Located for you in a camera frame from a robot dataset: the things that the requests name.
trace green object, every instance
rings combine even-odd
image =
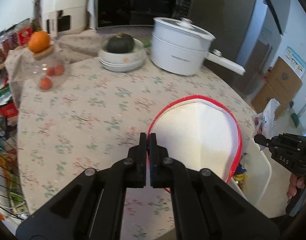
[[[295,113],[292,113],[292,114],[291,114],[291,118],[292,118],[292,120],[293,120],[293,123],[294,123],[295,127],[297,127],[297,126],[299,125],[298,115],[295,114]]]
[[[2,88],[2,89],[0,90],[0,97],[3,96],[3,95],[5,95],[5,94],[8,93],[8,92],[11,92],[10,86],[9,86],[9,85],[6,85],[4,88]]]
[[[150,47],[152,44],[151,44],[151,41],[146,40],[146,41],[143,41],[143,45],[145,48],[147,48],[147,47]]]
[[[135,42],[132,36],[119,33],[109,39],[106,49],[109,53],[130,53],[134,49],[134,46]]]
[[[10,192],[10,196],[13,200],[17,201],[17,202],[24,202],[24,198],[14,192]]]

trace floral tablecloth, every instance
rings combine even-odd
[[[244,148],[254,134],[254,111],[206,67],[192,77],[160,70],[149,59],[130,73],[110,72],[97,58],[71,67],[69,79],[55,91],[40,92],[31,79],[22,84],[18,162],[31,213],[85,168],[102,170],[125,158],[140,132],[178,98],[200,94],[227,106],[238,120]],[[173,227],[169,193],[149,186],[127,189],[121,239],[155,239]]]

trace plastic bag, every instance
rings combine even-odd
[[[273,98],[268,102],[262,113],[252,115],[256,133],[264,135],[266,139],[272,139],[272,137],[278,135],[275,111],[279,106],[280,103]],[[261,151],[265,148],[262,145],[259,147]]]

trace red rim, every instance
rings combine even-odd
[[[180,98],[170,104],[168,104],[167,106],[165,106],[159,113],[158,115],[154,118],[154,120],[152,121],[150,127],[149,127],[149,130],[148,130],[148,139],[149,139],[149,135],[150,135],[150,132],[151,132],[151,129],[152,127],[154,126],[156,120],[169,108],[171,108],[172,106],[178,104],[178,103],[181,103],[181,102],[184,102],[184,101],[188,101],[188,100],[192,100],[192,99],[203,99],[205,101],[209,101],[211,103],[213,103],[214,105],[224,109],[226,112],[228,112],[230,114],[230,116],[233,118],[233,120],[235,121],[235,124],[236,124],[236,128],[237,128],[237,134],[238,134],[238,148],[237,148],[237,151],[236,151],[236,154],[235,154],[235,158],[232,162],[232,165],[231,165],[231,168],[230,168],[230,173],[229,173],[229,176],[228,176],[228,179],[226,181],[226,183],[228,183],[230,181],[230,179],[232,178],[236,168],[237,168],[237,165],[238,163],[240,162],[240,155],[241,155],[241,152],[242,152],[242,135],[241,135],[241,132],[240,132],[240,127],[238,125],[238,122],[237,120],[235,119],[234,115],[232,114],[232,112],[226,107],[224,106],[222,103],[216,101],[215,99],[212,99],[212,98],[209,98],[209,97],[206,97],[206,96],[202,96],[202,95],[191,95],[191,96],[188,96],[188,97],[184,97],[184,98]],[[147,156],[147,164],[148,166],[150,165],[149,163],[149,158]]]

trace human hand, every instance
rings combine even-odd
[[[286,193],[288,199],[294,197],[297,193],[297,188],[304,188],[304,178],[298,178],[296,175],[292,174],[289,178],[288,191]]]

